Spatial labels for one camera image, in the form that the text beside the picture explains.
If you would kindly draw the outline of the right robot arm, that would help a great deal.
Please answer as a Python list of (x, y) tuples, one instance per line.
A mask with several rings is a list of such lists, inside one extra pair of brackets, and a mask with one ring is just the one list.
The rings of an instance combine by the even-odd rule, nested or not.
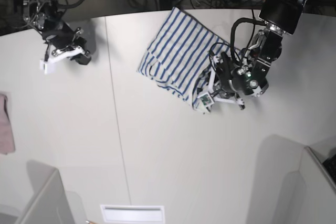
[(73, 4), (61, 4), (58, 0), (23, 0), (24, 22), (37, 31), (47, 45), (43, 67), (64, 58), (84, 66), (90, 63), (92, 56), (86, 48), (87, 41), (81, 36), (83, 29), (73, 30), (63, 20), (65, 11), (82, 2), (84, 0)]

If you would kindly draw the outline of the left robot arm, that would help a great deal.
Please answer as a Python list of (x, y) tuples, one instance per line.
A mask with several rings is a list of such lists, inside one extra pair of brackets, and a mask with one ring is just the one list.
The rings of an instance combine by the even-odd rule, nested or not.
[[(265, 0), (258, 17), (240, 18), (230, 31), (229, 54), (222, 53), (215, 74), (220, 90), (228, 97), (259, 96), (269, 87), (267, 74), (282, 52), (285, 34), (293, 35), (307, 0)], [(247, 46), (236, 52), (236, 29), (249, 23), (262, 28)]]

